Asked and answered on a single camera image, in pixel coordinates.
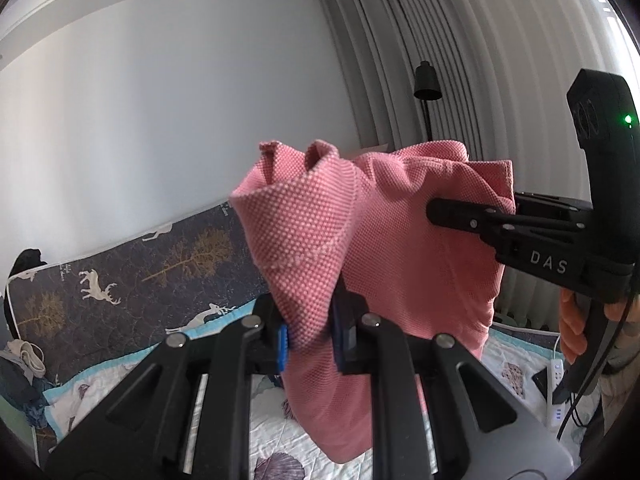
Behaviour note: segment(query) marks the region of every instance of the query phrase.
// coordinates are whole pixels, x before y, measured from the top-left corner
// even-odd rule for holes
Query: deer print
[[[95,269],[91,269],[91,271],[81,270],[80,272],[78,272],[78,276],[82,275],[84,275],[84,278],[80,281],[81,285],[87,280],[89,281],[89,288],[84,288],[80,291],[86,292],[86,296],[82,297],[83,300],[86,300],[87,298],[94,298],[94,300],[98,301],[108,301],[112,305],[117,305],[120,303],[120,298],[114,301],[109,293],[111,287],[116,285],[116,283],[110,283],[104,288],[104,290],[102,290],[100,288],[100,284],[98,283],[98,273],[95,271]]]
[[[217,306],[216,304],[209,303],[209,309],[204,312],[199,313],[196,317],[194,317],[190,322],[188,322],[185,326],[181,326],[180,328],[165,328],[164,331],[168,334],[172,334],[174,332],[184,332],[190,328],[196,328],[197,326],[204,324],[204,319],[207,316],[211,316],[212,314],[220,314],[220,316],[224,316],[231,312],[230,308],[225,306]]]
[[[40,269],[24,270],[23,272],[18,274],[18,278],[22,278],[23,280],[33,281],[33,279],[36,277],[36,272],[38,272],[39,270]]]
[[[161,226],[158,228],[158,230],[153,234],[153,236],[150,236],[149,238],[142,238],[142,241],[143,241],[143,242],[148,242],[149,240],[155,240],[155,239],[156,239],[156,238],[158,238],[160,235],[165,235],[165,234],[167,234],[167,233],[171,232],[171,228],[172,228],[173,226],[174,226],[174,225],[173,225],[171,222],[169,222],[168,224],[161,225]]]

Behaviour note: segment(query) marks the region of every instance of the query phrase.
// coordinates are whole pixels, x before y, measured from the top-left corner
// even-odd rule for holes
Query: window
[[[602,19],[610,30],[610,38],[616,50],[620,75],[629,84],[636,108],[640,108],[640,54],[611,4],[607,0],[596,1],[597,6],[602,10]]]

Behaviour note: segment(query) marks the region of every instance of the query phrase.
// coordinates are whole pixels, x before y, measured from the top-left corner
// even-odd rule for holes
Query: black cable
[[[587,390],[589,385],[593,382],[597,373],[600,371],[600,368],[602,367],[606,359],[609,357],[609,353],[611,352],[613,345],[615,345],[616,341],[618,340],[618,336],[620,336],[620,332],[622,332],[622,327],[626,323],[626,318],[628,317],[629,312],[631,311],[631,307],[634,304],[634,299],[636,298],[636,290],[638,290],[639,270],[640,270],[640,262],[636,262],[636,266],[634,267],[634,273],[631,277],[631,286],[630,286],[629,296],[626,299],[625,309],[624,309],[624,312],[622,313],[622,317],[620,318],[620,322],[616,326],[616,330],[613,333],[611,340],[607,344],[607,348],[605,349],[602,356],[600,357],[600,360],[598,361],[597,366],[593,368],[587,380],[584,381],[584,383],[580,387],[580,390],[578,390],[578,393],[575,396],[574,401],[571,403],[571,406],[569,407],[569,411],[564,416],[564,420],[562,421],[562,424],[560,425],[560,429],[558,430],[558,435],[556,436],[558,440],[560,440],[560,438],[562,437],[564,428],[566,428],[566,425],[569,422],[569,417],[571,417],[572,413],[575,411],[576,407],[578,406],[578,402],[580,402],[580,400],[584,396],[585,391]]]
[[[578,411],[574,411],[571,414],[571,420],[574,422],[574,424],[578,427],[578,428],[586,428],[587,425],[582,421],[582,419],[580,418],[580,415],[578,414]]]

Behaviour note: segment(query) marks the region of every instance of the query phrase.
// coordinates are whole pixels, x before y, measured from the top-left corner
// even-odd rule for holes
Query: tree print
[[[36,295],[31,296],[24,303],[24,309],[30,317],[19,322],[18,329],[30,325],[37,337],[51,338],[65,324],[62,299],[55,292],[44,292],[39,302]]]
[[[221,262],[231,258],[231,240],[227,232],[219,229],[205,229],[194,242],[191,250],[185,248],[184,240],[176,243],[162,264],[162,269],[142,280],[156,279],[161,286],[167,284],[167,273],[182,269],[185,280],[214,276]]]

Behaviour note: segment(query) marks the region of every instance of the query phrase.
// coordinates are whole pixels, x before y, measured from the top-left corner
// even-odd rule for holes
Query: black lamp shade
[[[442,99],[442,91],[436,69],[428,61],[423,61],[415,69],[414,97],[420,101],[437,101]]]

